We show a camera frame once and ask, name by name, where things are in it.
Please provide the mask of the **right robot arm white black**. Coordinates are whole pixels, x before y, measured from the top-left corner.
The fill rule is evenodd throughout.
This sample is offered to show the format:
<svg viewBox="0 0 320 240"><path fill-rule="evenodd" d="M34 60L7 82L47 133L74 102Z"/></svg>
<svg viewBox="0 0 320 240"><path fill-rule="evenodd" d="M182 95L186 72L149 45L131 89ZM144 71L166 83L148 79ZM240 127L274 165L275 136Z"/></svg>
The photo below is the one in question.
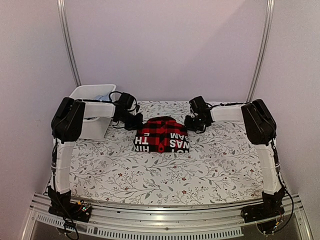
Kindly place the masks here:
<svg viewBox="0 0 320 240"><path fill-rule="evenodd" d="M202 96L189 101L190 113L184 119L189 131L204 133L215 122L241 121L244 123L248 140L260 160L263 178L262 199L258 213L262 218L269 218L278 210L286 194L280 177L280 161L276 144L277 124L262 99L252 102L232 102L211 105Z"/></svg>

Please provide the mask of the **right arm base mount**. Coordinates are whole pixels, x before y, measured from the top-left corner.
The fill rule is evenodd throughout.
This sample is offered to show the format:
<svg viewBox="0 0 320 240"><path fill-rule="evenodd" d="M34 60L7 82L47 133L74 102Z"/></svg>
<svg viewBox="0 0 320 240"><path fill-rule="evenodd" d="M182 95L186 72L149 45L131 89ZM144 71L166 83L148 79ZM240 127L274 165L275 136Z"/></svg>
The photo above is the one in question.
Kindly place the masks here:
<svg viewBox="0 0 320 240"><path fill-rule="evenodd" d="M282 200L264 200L263 203L247 205L240 211L245 223L280 216L285 213Z"/></svg>

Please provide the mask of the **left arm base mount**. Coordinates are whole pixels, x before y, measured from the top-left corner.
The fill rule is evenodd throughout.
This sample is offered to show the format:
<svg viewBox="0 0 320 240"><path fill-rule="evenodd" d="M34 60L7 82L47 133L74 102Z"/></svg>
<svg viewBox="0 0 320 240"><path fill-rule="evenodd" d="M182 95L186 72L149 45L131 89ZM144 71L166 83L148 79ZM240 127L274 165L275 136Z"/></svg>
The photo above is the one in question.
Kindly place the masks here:
<svg viewBox="0 0 320 240"><path fill-rule="evenodd" d="M77 202L71 202L69 199L51 200L48 212L69 220L88 223L92 214L92 204L83 200Z"/></svg>

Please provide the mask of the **red black plaid shirt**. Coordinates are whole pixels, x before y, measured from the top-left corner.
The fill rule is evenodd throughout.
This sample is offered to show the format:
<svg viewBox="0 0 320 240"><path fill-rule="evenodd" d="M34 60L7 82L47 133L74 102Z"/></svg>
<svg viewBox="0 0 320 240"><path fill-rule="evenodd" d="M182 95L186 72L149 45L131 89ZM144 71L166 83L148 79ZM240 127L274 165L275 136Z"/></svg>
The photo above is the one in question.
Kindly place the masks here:
<svg viewBox="0 0 320 240"><path fill-rule="evenodd" d="M170 116L150 118L136 131L133 143L136 152L190 152L187 128Z"/></svg>

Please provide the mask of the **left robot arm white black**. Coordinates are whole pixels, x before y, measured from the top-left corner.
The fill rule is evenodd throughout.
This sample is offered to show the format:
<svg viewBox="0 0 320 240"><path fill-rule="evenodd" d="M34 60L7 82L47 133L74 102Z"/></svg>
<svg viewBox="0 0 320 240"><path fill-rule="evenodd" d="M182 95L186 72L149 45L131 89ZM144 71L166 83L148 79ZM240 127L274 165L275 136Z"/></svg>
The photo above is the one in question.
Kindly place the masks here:
<svg viewBox="0 0 320 240"><path fill-rule="evenodd" d="M97 127L84 126L84 120L105 118L107 124L112 120L124 123L126 130L140 129L143 125L143 115L139 112L132 114L129 108L126 100L109 102L65 97L61 101L51 121L53 150L48 196L63 217L70 217L75 211L74 205L69 202L71 199L69 173L76 141L83 136L93 140L104 136L103 131Z"/></svg>

